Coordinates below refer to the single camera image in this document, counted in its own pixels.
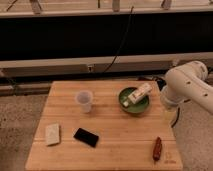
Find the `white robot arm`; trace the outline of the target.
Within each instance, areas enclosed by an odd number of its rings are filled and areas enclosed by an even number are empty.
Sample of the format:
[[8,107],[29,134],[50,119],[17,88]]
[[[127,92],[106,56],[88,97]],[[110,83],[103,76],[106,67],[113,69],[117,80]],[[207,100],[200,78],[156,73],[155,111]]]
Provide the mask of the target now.
[[166,85],[160,99],[166,108],[179,106],[190,99],[213,115],[213,87],[205,82],[208,69],[203,62],[191,61],[165,74]]

